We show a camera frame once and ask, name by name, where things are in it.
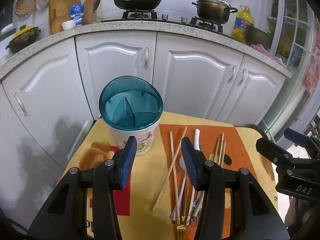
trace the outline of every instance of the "stove knob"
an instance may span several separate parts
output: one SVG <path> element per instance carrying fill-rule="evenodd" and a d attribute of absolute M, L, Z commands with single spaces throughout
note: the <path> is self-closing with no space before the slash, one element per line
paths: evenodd
<path fill-rule="evenodd" d="M 167 20 L 167 19 L 168 19 L 168 15 L 167 15 L 167 14 L 161 15 L 161 19 L 162 19 L 162 20 Z"/>

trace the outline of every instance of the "stove burner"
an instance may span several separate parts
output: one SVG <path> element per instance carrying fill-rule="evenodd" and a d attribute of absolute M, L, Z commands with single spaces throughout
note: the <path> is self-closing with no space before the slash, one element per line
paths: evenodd
<path fill-rule="evenodd" d="M 122 19 L 134 18 L 134 19 L 148 19 L 149 13 L 151 14 L 151 19 L 158 19 L 157 13 L 155 11 L 145 11 L 145 10 L 126 10 L 123 15 Z"/>
<path fill-rule="evenodd" d="M 210 29 L 210 30 L 216 30 L 215 25 L 217 25 L 218 32 L 222 33 L 222 25 L 220 23 L 215 22 L 215 21 L 210 21 L 210 20 L 202 19 L 202 18 L 195 16 L 191 19 L 190 24 L 196 25 L 198 20 L 202 21 L 202 22 L 198 23 L 199 26 L 206 28 L 206 29 Z"/>

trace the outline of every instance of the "yellow tablecloth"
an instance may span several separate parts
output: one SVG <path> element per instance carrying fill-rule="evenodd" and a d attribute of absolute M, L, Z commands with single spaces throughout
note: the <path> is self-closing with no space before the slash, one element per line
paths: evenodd
<path fill-rule="evenodd" d="M 230 124 L 168 112 L 163 112 L 160 124 L 233 127 L 233 125 Z M 259 184 L 277 208 L 277 192 L 275 190 L 275 180 L 271 163 L 262 157 L 255 149 L 255 143 L 261 135 L 249 128 L 235 127 L 235 129 L 248 153 Z M 94 124 L 91 131 L 70 160 L 66 171 L 71 167 L 78 166 L 84 151 L 90 148 L 91 144 L 96 141 L 108 142 L 111 145 L 116 146 L 107 125 L 102 119 L 97 120 Z M 175 230 L 170 220 L 172 205 L 170 200 L 169 182 L 156 210 L 154 212 L 151 211 L 167 171 L 167 157 L 160 130 L 158 129 L 151 149 L 146 154 L 137 156 L 132 167 L 130 216 L 118 216 L 121 234 L 124 240 L 175 239 Z M 91 223 L 92 209 L 89 207 L 89 202 L 90 201 L 87 201 L 87 220 L 88 223 Z M 88 234 L 93 236 L 91 225 L 88 227 Z"/>

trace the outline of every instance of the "red patch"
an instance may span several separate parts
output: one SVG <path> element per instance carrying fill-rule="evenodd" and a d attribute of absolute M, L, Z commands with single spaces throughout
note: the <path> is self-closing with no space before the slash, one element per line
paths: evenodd
<path fill-rule="evenodd" d="M 119 150 L 118 146 L 110 146 L 110 151 L 116 152 L 117 150 Z M 130 216 L 130 181 L 131 177 L 129 177 L 129 182 L 124 190 L 113 191 L 116 212 L 119 216 Z M 92 208 L 92 198 L 90 199 L 89 207 Z"/>

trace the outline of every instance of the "cooking oil bottle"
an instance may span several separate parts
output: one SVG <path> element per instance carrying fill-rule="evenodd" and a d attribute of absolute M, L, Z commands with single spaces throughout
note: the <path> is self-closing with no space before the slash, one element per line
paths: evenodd
<path fill-rule="evenodd" d="M 236 15 L 232 37 L 246 44 L 243 37 L 244 30 L 247 25 L 254 25 L 254 19 L 251 16 L 249 7 L 240 5 L 240 8 L 242 9 L 242 11 L 239 11 Z"/>

